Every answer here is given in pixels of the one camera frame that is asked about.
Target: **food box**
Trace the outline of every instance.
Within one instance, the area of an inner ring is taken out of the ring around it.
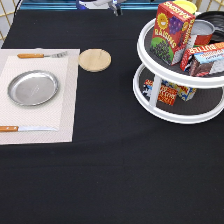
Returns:
[[[196,88],[179,86],[175,83],[168,82],[166,80],[162,80],[162,84],[177,90],[177,95],[184,101],[192,99],[197,90]]]
[[[224,49],[194,54],[190,76],[205,76],[224,71]]]
[[[195,48],[189,48],[185,51],[184,56],[182,58],[182,61],[180,63],[180,68],[183,71],[189,71],[192,61],[194,59],[194,54],[200,53],[200,52],[212,52],[217,51],[220,49],[224,49],[224,42],[221,43],[215,43],[215,44],[209,44],[206,46],[200,46]]]
[[[168,1],[159,4],[150,50],[169,65],[181,61],[195,16]]]
[[[143,85],[142,94],[151,96],[153,81],[146,79]],[[177,90],[161,85],[158,100],[166,104],[173,105],[177,96]]]

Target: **wooden coaster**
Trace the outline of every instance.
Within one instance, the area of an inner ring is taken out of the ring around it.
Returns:
[[[89,49],[79,55],[79,65],[90,72],[100,72],[111,63],[111,56],[102,49]]]

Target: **snack box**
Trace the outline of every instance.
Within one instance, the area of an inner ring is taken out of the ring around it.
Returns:
[[[194,54],[190,76],[205,76],[224,71],[224,49]]]
[[[151,96],[153,81],[146,79],[143,85],[142,94]],[[173,105],[177,97],[177,90],[161,85],[158,100],[169,105]]]
[[[220,49],[224,49],[224,42],[221,43],[215,43],[215,44],[210,44],[206,46],[200,46],[200,47],[195,47],[195,48],[189,48],[185,51],[184,56],[182,58],[182,61],[180,63],[180,68],[183,71],[189,71],[192,61],[193,61],[193,56],[196,53],[200,52],[212,52],[212,51],[217,51]]]
[[[172,1],[159,4],[150,50],[169,65],[180,62],[194,21]]]
[[[196,88],[179,86],[175,83],[168,82],[166,80],[162,80],[162,84],[177,90],[177,95],[184,101],[192,99],[197,90]]]

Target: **silver plate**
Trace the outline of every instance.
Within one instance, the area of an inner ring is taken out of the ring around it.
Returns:
[[[58,81],[52,73],[35,70],[14,78],[8,86],[8,95],[19,105],[35,106],[50,100],[58,87]]]

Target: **knife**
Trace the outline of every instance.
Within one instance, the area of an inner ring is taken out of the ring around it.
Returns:
[[[0,126],[0,132],[16,131],[57,131],[57,129],[43,126]]]

